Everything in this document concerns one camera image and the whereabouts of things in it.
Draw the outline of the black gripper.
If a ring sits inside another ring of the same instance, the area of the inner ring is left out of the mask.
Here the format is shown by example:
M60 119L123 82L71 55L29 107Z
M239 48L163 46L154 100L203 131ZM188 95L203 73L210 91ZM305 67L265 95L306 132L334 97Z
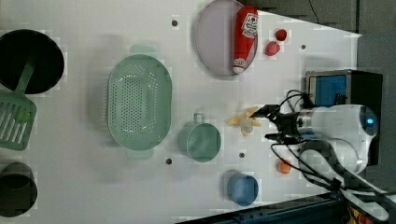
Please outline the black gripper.
M278 133L268 133L264 137L268 140L273 140L277 142L284 142L288 137L299 138L301 135L297 130L298 113L288 113L282 114L278 113L279 105L265 105L262 108L255 111L251 117L256 118L267 118L272 119L276 117L276 127Z

